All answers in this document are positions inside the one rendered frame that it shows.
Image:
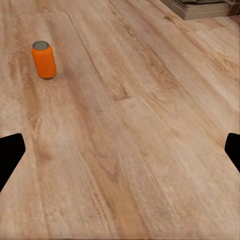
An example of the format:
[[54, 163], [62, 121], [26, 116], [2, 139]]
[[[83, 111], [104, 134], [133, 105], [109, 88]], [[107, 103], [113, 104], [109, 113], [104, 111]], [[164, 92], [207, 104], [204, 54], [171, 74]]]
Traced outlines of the can of soda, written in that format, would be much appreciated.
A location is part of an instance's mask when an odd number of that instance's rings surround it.
[[47, 41], [40, 40], [32, 44], [32, 57], [38, 75], [42, 79], [52, 79], [57, 74], [53, 48]]

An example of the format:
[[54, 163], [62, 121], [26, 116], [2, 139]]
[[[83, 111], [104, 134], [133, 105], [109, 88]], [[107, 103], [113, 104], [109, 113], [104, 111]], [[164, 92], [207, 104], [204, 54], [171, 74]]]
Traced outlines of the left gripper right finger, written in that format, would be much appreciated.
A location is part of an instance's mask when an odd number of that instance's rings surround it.
[[229, 133], [224, 150], [240, 172], [240, 134]]

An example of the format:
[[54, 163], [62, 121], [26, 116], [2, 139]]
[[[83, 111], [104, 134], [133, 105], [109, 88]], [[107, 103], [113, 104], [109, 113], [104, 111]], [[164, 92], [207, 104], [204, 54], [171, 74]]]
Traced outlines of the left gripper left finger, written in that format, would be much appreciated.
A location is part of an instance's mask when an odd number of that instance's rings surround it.
[[0, 192], [26, 152], [21, 133], [0, 138]]

